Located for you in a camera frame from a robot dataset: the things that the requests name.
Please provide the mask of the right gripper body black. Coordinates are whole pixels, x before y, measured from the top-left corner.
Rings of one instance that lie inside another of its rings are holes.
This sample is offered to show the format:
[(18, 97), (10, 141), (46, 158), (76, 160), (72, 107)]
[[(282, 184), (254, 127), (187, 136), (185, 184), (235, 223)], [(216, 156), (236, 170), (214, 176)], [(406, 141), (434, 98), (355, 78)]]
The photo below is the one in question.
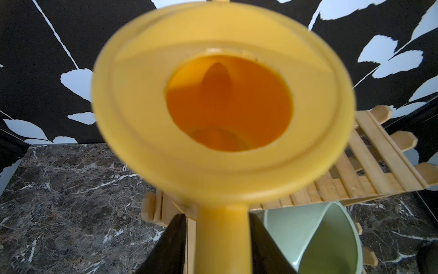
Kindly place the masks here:
[(421, 274), (438, 274), (438, 242), (423, 245), (417, 252), (416, 262)]

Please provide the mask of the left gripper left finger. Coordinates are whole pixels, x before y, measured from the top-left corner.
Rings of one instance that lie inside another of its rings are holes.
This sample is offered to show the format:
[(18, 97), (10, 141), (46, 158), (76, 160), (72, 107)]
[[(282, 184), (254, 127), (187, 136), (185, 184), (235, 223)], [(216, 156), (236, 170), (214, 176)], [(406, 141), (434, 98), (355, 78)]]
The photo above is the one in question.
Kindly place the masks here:
[(146, 261), (135, 274), (183, 274), (187, 239), (187, 219), (182, 213), (173, 217)]

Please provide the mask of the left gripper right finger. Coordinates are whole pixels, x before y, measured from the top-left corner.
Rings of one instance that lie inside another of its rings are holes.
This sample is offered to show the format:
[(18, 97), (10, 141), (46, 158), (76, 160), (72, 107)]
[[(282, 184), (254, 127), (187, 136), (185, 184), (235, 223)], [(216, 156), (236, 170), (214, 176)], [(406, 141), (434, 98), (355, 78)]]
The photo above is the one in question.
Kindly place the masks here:
[(253, 273), (297, 274), (256, 214), (249, 213), (249, 224)]

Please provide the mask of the green watering can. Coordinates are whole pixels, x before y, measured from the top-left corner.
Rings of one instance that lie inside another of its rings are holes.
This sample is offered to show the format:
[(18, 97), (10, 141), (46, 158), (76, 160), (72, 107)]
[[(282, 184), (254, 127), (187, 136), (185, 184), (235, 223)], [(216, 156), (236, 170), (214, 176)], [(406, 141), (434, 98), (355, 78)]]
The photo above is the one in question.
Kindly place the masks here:
[(360, 274), (359, 234), (339, 202), (266, 210), (263, 224), (300, 274)]

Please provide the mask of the wooden slatted two-tier shelf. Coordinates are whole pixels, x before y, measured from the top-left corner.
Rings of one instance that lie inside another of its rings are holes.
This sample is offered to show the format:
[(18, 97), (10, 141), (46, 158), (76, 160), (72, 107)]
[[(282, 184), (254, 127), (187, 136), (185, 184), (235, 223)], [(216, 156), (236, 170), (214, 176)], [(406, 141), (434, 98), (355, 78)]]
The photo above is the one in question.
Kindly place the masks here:
[(388, 134), (383, 123), (392, 117), (388, 106), (359, 113), (352, 145), (333, 167), (306, 188), (269, 203), (244, 207), (237, 217), (249, 223), (248, 214), (278, 208), (339, 202), (347, 206), (379, 198), (425, 190), (438, 183), (438, 168), (431, 163), (413, 166), (404, 152), (417, 145), (408, 131)]

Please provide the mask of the yellow watering can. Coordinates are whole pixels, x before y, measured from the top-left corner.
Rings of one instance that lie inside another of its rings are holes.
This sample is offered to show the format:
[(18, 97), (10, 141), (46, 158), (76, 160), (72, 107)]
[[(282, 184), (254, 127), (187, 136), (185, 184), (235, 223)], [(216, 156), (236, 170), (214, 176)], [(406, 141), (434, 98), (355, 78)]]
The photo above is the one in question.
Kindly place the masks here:
[(195, 273), (253, 270), (249, 206), (292, 194), (344, 152), (355, 93), (302, 24), (229, 1), (156, 9), (100, 51), (92, 110), (115, 154), (197, 208)]

